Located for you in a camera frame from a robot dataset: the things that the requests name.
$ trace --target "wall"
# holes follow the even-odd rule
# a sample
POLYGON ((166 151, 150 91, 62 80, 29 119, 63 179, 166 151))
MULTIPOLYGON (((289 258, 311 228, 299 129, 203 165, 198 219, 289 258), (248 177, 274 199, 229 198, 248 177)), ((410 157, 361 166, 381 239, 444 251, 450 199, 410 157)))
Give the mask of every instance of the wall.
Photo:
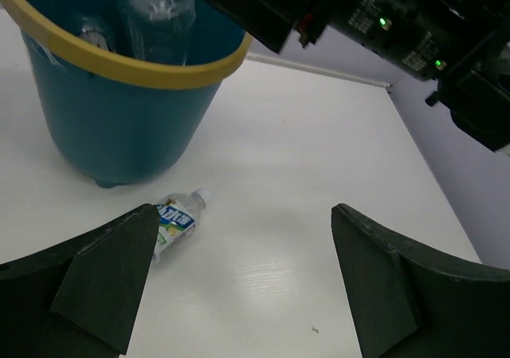
POLYGON ((455 127, 445 106, 428 107, 434 87, 405 76, 391 97, 482 262, 510 269, 510 158, 455 127))
MULTIPOLYGON (((258 42, 253 43, 250 51, 277 57, 258 42)), ((301 47, 298 35, 294 33, 280 54, 280 59, 391 84, 403 75, 387 61, 333 29, 327 29, 317 44, 307 49, 301 47)))

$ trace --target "clear plastic bottle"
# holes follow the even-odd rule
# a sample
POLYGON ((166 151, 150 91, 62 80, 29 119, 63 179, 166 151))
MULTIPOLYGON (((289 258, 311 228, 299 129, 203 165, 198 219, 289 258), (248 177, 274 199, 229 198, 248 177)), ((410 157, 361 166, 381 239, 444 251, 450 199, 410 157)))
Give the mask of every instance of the clear plastic bottle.
POLYGON ((117 52, 115 34, 101 17, 83 15, 73 11, 69 15, 66 25, 70 33, 83 41, 106 51, 117 52))
POLYGON ((120 0, 133 56, 185 65, 195 20, 194 0, 120 0))
POLYGON ((168 195, 156 207, 159 211, 159 232, 152 259, 189 238, 200 224, 200 215, 210 203, 210 193, 198 189, 190 195, 174 193, 168 195))

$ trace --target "bottle label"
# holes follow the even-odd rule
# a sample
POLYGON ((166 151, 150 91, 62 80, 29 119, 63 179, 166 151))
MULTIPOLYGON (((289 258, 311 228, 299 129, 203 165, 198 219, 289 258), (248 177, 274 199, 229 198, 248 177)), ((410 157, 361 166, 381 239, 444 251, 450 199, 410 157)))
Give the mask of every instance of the bottle label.
POLYGON ((131 36, 131 45, 133 47, 133 55, 135 58, 142 61, 146 61, 147 57, 145 54, 145 43, 142 33, 136 28, 135 24, 131 19, 127 22, 129 28, 129 35, 131 36))
POLYGON ((195 228, 194 218, 178 209, 175 204, 176 201, 168 200, 164 204, 156 205, 159 211, 157 244, 162 250, 184 241, 191 236, 191 232, 195 228))

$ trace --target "black electronic device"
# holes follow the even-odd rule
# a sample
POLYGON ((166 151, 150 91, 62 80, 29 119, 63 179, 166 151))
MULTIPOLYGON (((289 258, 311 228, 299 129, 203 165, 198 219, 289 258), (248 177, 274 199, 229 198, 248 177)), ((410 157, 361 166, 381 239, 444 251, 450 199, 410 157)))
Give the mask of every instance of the black electronic device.
POLYGON ((510 144, 510 0, 206 0, 274 52, 327 26, 413 77, 438 80, 426 102, 487 148, 510 144))

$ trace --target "white table surface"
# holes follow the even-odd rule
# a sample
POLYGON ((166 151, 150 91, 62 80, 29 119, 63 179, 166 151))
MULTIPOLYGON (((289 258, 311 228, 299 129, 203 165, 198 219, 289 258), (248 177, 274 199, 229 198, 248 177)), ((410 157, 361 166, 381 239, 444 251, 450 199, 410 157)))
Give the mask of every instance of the white table surface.
POLYGON ((0 27, 0 262, 174 191, 214 195, 198 233, 151 270, 129 358, 361 356, 331 235, 338 203, 478 261, 383 89, 247 61, 170 171, 104 190, 53 146, 5 11, 0 27))

